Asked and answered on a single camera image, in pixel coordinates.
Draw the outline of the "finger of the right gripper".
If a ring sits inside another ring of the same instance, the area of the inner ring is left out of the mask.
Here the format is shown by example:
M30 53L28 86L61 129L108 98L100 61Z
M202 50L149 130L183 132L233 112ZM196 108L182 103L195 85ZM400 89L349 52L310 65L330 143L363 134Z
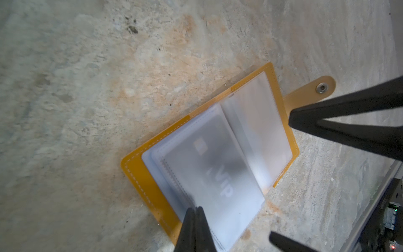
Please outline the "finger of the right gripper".
M368 89L293 109L289 116L289 126L298 130L308 130L309 128L339 130L345 125L329 121L329 118L389 110L402 106L403 78L400 76Z
M350 125L319 120L318 137L388 158L403 160L403 127Z

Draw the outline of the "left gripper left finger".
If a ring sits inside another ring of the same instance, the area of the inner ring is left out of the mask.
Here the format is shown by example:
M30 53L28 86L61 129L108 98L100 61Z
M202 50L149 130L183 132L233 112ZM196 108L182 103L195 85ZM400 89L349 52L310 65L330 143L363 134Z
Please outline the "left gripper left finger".
M194 208L188 208L182 223L181 231L174 252L196 251L196 215Z

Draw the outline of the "yellow leather card holder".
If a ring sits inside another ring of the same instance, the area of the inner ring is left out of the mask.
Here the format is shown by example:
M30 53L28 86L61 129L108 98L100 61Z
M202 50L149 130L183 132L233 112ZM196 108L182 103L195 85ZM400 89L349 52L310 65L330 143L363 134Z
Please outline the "yellow leather card holder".
M229 251L299 155L292 109L336 88L322 76L283 96L267 63L125 156L121 169L173 244L201 207L214 250Z

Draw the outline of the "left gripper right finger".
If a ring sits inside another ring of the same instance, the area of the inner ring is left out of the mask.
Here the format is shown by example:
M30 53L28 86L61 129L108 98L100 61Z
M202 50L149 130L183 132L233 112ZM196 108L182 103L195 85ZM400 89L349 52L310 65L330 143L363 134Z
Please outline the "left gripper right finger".
M195 251L217 252L203 208L197 207L195 211Z

